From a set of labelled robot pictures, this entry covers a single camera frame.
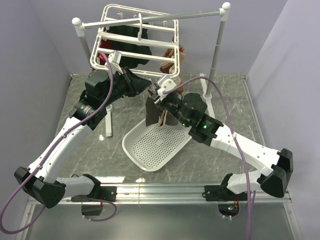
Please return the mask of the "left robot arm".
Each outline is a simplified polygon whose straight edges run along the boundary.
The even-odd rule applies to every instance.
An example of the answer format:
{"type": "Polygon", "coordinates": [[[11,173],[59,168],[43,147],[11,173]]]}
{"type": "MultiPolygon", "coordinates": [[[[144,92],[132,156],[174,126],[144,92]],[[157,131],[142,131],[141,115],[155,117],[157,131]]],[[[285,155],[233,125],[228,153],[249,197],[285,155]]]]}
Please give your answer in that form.
{"type": "Polygon", "coordinates": [[[29,167],[19,167],[14,177],[23,191],[48,209],[63,198],[85,196],[89,201],[102,199],[101,182],[89,174],[60,178],[59,174],[80,143],[91,135],[107,115],[107,106],[123,97],[136,97],[152,82],[124,67],[110,78],[104,70],[92,71],[85,89],[69,113],[60,132],[29,167]]]}

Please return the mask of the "white clothes rack stand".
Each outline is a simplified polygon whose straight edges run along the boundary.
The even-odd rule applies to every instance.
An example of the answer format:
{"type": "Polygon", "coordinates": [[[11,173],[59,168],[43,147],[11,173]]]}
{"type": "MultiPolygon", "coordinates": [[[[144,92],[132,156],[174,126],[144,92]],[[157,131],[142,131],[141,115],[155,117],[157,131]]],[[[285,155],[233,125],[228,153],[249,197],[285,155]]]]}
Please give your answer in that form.
{"type": "MultiPolygon", "coordinates": [[[[222,4],[221,8],[219,8],[218,10],[215,10],[215,11],[210,11],[210,12],[199,11],[199,12],[194,12],[194,13],[176,13],[178,15],[178,21],[182,20],[182,19],[201,18],[201,17],[208,17],[208,16],[219,16],[220,17],[220,24],[219,24],[218,34],[217,34],[217,40],[216,40],[216,44],[215,44],[215,48],[214,48],[214,53],[213,53],[213,58],[212,58],[212,63],[211,63],[210,73],[209,73],[209,77],[211,80],[213,80],[215,77],[215,71],[216,71],[216,66],[217,66],[217,61],[218,61],[220,44],[222,41],[222,35],[223,35],[225,23],[229,17],[230,8],[231,8],[231,4],[229,2],[225,2],[222,4]]],[[[107,16],[112,19],[120,20],[120,19],[136,18],[138,16],[138,14],[132,13],[130,11],[118,10],[115,8],[111,8],[108,10],[107,16]]],[[[75,28],[76,34],[78,32],[78,27],[80,26],[81,23],[84,23],[84,22],[82,22],[80,20],[80,18],[78,18],[78,17],[74,17],[72,19],[72,24],[75,28]]],[[[95,41],[96,41],[97,32],[98,32],[97,28],[89,28],[84,31],[84,38],[79,37],[77,34],[77,36],[79,37],[79,39],[81,41],[82,47],[84,46],[84,43],[87,43],[88,49],[90,51],[92,51],[94,44],[95,44],[95,41]]]]}

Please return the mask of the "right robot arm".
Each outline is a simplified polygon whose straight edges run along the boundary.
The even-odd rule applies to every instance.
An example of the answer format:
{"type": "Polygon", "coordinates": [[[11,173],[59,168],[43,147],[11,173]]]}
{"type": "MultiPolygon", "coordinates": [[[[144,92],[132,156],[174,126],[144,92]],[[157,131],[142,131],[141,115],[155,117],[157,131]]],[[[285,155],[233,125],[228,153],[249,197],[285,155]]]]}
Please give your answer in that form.
{"type": "Polygon", "coordinates": [[[207,201],[227,202],[248,191],[264,191],[283,198],[293,173],[293,153],[283,148],[276,150],[260,145],[232,131],[228,125],[206,114],[207,104],[198,93],[179,96],[176,91],[165,96],[150,92],[155,106],[168,111],[183,127],[189,128],[193,140],[212,148],[223,150],[245,160],[255,168],[249,173],[228,173],[219,186],[207,186],[204,198],[207,201]]]}

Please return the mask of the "olive underwear with beige waistband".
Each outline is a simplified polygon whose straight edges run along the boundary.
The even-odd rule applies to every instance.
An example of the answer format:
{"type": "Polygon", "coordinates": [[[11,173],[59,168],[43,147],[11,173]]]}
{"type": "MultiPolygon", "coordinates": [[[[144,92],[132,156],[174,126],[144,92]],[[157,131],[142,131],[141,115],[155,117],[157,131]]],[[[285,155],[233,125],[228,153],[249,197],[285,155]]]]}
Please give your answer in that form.
{"type": "Polygon", "coordinates": [[[145,126],[148,127],[154,124],[159,124],[161,127],[163,127],[164,125],[180,125],[180,122],[170,112],[160,108],[160,104],[176,104],[177,102],[177,100],[170,100],[170,97],[168,96],[158,105],[156,105],[153,99],[148,96],[145,103],[145,126]]]}

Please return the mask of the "white square clip hanger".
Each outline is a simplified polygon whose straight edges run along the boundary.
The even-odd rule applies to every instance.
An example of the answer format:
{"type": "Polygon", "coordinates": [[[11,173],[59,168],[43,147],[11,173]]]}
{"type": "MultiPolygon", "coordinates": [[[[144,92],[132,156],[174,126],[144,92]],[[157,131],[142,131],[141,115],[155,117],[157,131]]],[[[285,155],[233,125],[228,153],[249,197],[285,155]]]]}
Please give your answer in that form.
{"type": "Polygon", "coordinates": [[[134,8],[118,4],[109,4],[103,9],[101,21],[90,22],[90,23],[81,23],[78,27],[77,35],[80,38],[85,37],[84,31],[86,29],[97,28],[97,35],[95,44],[92,51],[89,50],[88,43],[83,44],[83,49],[87,55],[87,59],[91,67],[95,70],[106,70],[109,68],[105,65],[100,65],[97,62],[98,53],[100,52],[105,54],[110,54],[113,52],[112,49],[99,48],[101,41],[103,39],[113,40],[128,44],[135,44],[138,46],[148,46],[154,48],[164,48],[173,50],[172,57],[161,57],[155,55],[145,55],[138,54],[126,51],[120,51],[122,56],[131,57],[137,59],[146,59],[149,61],[158,61],[158,62],[168,62],[173,63],[174,71],[169,74],[173,79],[180,74],[180,47],[179,47],[179,15],[178,14],[167,14],[163,12],[151,11],[146,9],[134,8]],[[115,19],[108,17],[109,9],[124,10],[127,12],[137,13],[137,17],[126,18],[126,19],[115,19]],[[108,29],[114,26],[131,26],[138,28],[137,37],[130,37],[125,35],[108,33],[108,29]],[[173,34],[173,40],[171,42],[160,41],[160,40],[150,40],[142,38],[143,30],[155,30],[161,33],[171,32],[173,34]]]}

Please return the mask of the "red lace bra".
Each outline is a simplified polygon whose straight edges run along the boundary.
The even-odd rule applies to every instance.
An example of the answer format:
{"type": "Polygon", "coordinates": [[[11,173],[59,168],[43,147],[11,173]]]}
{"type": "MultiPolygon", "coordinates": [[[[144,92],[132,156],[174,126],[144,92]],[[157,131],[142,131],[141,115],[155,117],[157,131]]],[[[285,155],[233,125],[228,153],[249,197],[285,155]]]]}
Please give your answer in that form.
{"type": "MultiPolygon", "coordinates": [[[[112,43],[111,43],[110,40],[105,40],[105,39],[103,39],[103,40],[101,41],[100,45],[99,45],[99,48],[112,50],[112,49],[113,49],[113,46],[112,46],[112,43]]],[[[97,54],[97,57],[98,57],[98,59],[99,59],[99,64],[104,66],[105,63],[106,63],[106,58],[107,58],[108,56],[109,56],[109,54],[107,54],[107,53],[100,53],[100,52],[99,52],[99,53],[97,54]]]]}

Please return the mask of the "aluminium mounting rail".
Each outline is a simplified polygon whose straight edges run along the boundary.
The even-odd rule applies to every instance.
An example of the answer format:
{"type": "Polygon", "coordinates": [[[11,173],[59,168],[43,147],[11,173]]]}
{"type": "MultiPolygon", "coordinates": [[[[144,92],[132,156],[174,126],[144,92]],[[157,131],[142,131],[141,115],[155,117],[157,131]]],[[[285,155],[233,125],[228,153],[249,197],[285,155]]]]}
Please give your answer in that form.
{"type": "MultiPolygon", "coordinates": [[[[15,240],[245,240],[247,212],[222,217],[218,202],[202,197],[207,184],[114,184],[117,213],[110,220],[89,222],[81,203],[66,198],[15,240]]],[[[288,193],[257,192],[251,220],[253,240],[304,239],[288,193]]]]}

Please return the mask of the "white perforated plastic tray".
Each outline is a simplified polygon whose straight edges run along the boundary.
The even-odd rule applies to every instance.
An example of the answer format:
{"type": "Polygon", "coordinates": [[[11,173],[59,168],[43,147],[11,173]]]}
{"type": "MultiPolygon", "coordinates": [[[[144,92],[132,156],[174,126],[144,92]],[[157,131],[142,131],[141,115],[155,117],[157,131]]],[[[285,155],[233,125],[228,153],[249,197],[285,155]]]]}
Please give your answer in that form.
{"type": "Polygon", "coordinates": [[[146,172],[160,170],[190,140],[190,127],[158,123],[146,126],[143,119],[122,139],[122,149],[129,159],[146,172]]]}

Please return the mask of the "black pinstriped underwear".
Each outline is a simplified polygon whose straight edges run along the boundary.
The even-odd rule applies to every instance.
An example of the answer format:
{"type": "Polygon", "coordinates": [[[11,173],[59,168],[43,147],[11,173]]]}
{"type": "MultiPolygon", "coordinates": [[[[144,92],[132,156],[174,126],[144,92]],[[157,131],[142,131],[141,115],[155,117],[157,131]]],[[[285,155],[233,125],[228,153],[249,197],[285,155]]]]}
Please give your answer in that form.
{"type": "MultiPolygon", "coordinates": [[[[119,26],[111,26],[107,32],[111,34],[122,35],[122,36],[137,37],[139,29],[133,26],[119,25],[119,26]]],[[[152,55],[152,52],[149,46],[136,45],[136,44],[120,42],[115,40],[109,40],[109,43],[113,50],[123,51],[128,53],[143,54],[143,55],[152,55]]],[[[120,59],[119,65],[121,68],[127,67],[129,69],[135,69],[138,67],[138,65],[146,65],[148,62],[149,62],[148,59],[122,56],[120,59]]]]}

